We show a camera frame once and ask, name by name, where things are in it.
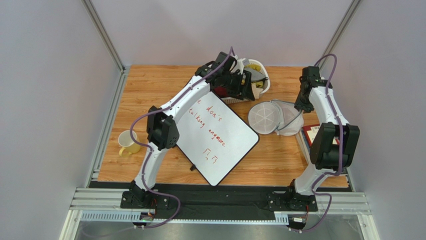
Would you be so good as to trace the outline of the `beige bra in basket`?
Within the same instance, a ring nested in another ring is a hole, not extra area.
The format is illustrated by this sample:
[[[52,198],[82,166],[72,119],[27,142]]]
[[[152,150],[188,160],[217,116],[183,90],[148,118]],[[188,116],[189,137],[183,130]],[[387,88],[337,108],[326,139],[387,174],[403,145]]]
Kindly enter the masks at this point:
[[[252,92],[255,99],[259,99],[263,92],[266,90],[265,81],[256,81],[251,83]]]

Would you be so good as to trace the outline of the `red hardcover book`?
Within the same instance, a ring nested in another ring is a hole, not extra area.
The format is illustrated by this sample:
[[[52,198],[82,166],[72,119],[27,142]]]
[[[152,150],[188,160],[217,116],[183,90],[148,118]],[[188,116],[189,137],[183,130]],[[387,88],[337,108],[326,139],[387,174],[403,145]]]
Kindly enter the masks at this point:
[[[308,148],[312,146],[313,141],[320,129],[320,125],[306,125],[301,128],[302,136],[307,143]]]

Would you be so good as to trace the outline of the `yellow mug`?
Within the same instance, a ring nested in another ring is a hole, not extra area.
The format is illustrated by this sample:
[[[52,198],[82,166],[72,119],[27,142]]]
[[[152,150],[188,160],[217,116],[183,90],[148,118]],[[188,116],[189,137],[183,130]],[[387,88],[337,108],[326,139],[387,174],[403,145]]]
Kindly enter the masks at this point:
[[[134,140],[139,141],[134,131],[125,130],[118,136],[117,142],[121,147],[118,153],[120,157],[128,157],[140,151],[141,146]]]

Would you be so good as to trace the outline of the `red garment in basket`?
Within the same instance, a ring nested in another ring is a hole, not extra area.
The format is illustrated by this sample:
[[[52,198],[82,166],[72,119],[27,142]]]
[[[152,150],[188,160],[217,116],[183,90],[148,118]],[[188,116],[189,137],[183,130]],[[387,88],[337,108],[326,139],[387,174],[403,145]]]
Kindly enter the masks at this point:
[[[225,87],[218,86],[213,91],[219,98],[228,97],[227,89]]]

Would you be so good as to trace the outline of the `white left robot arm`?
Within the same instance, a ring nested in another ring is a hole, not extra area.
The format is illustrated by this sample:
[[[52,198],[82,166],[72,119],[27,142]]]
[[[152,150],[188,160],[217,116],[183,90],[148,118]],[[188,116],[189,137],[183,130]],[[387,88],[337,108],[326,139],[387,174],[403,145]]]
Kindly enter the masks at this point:
[[[148,143],[141,169],[122,194],[121,208],[149,208],[159,192],[152,188],[160,166],[169,149],[177,145],[180,134],[177,124],[190,107],[217,87],[226,89],[227,95],[238,100],[254,101],[252,74],[244,69],[244,60],[233,49],[220,52],[216,60],[200,66],[185,87],[160,108],[152,106],[148,113],[146,132]]]

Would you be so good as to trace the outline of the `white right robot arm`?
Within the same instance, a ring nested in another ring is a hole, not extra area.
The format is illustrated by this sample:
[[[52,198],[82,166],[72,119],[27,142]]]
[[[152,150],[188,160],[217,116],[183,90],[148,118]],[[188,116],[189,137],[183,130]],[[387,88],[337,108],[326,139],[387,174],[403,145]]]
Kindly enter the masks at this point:
[[[271,211],[317,211],[317,188],[326,178],[339,176],[352,164],[360,137],[359,127],[350,124],[341,113],[333,87],[329,80],[321,78],[319,67],[303,68],[299,81],[294,107],[306,113],[315,111],[320,126],[304,172],[292,180],[284,193],[267,196]]]

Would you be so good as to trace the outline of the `white whiteboard with red writing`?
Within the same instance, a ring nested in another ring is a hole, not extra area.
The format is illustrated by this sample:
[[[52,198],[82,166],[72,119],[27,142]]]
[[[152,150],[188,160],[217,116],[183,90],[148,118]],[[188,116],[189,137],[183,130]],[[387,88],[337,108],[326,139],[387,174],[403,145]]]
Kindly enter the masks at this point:
[[[211,186],[218,185],[260,140],[213,92],[194,103],[177,128],[177,146]]]

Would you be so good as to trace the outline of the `white mesh laundry bag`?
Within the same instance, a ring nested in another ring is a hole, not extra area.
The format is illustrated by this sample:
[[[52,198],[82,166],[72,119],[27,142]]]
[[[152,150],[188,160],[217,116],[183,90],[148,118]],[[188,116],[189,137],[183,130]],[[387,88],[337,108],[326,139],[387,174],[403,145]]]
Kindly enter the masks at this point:
[[[304,126],[304,119],[292,102],[273,99],[254,105],[248,113],[248,123],[258,134],[293,136]]]

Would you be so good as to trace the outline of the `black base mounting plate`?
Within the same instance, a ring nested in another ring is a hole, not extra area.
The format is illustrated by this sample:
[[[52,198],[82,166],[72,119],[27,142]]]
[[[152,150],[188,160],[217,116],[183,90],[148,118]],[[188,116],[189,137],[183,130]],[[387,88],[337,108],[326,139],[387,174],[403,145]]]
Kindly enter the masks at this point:
[[[134,182],[121,197],[122,209],[145,209],[156,218],[176,220],[272,220],[275,212],[318,211],[315,196],[304,196],[290,187],[210,186],[157,183],[154,193]]]

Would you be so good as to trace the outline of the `white plastic laundry basket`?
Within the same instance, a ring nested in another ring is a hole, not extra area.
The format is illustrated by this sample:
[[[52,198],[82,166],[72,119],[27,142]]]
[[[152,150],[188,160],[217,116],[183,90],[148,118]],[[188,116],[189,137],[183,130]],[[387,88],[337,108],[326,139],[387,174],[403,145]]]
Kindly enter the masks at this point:
[[[244,69],[252,72],[252,91],[256,100],[260,99],[270,88],[271,81],[264,65],[255,59],[244,58]]]

